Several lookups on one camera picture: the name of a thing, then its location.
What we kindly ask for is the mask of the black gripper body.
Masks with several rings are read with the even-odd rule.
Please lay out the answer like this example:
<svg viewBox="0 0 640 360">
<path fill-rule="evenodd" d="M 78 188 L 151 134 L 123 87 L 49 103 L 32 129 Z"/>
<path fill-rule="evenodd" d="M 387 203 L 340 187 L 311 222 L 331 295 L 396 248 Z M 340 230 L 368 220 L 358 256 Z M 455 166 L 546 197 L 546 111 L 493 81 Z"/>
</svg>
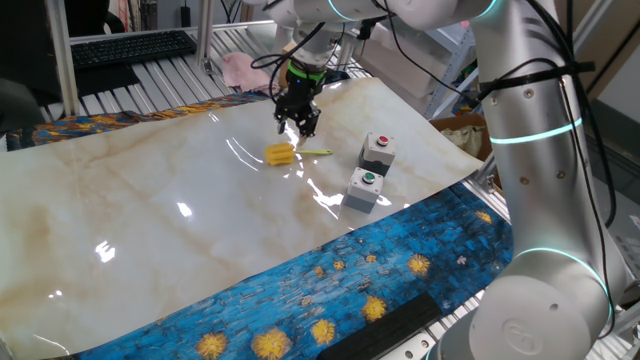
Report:
<svg viewBox="0 0 640 360">
<path fill-rule="evenodd" d="M 321 92 L 321 83 L 313 79 L 288 77 L 287 85 L 287 91 L 280 97 L 280 105 L 287 111 L 309 105 Z"/>
</svg>

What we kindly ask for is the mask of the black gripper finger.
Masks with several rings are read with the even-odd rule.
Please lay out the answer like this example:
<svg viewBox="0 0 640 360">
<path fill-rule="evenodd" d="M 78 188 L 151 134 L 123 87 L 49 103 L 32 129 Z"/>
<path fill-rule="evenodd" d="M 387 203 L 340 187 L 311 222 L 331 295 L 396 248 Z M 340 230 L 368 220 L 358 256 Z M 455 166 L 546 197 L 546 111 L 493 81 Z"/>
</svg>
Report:
<svg viewBox="0 0 640 360">
<path fill-rule="evenodd" d="M 274 119 L 277 123 L 276 130 L 279 135 L 284 133 L 286 121 L 289 118 L 288 113 L 288 106 L 282 101 L 277 101 L 275 104 Z"/>
<path fill-rule="evenodd" d="M 315 130 L 321 111 L 315 107 L 304 108 L 298 115 L 297 127 L 301 137 L 315 136 Z"/>
</svg>

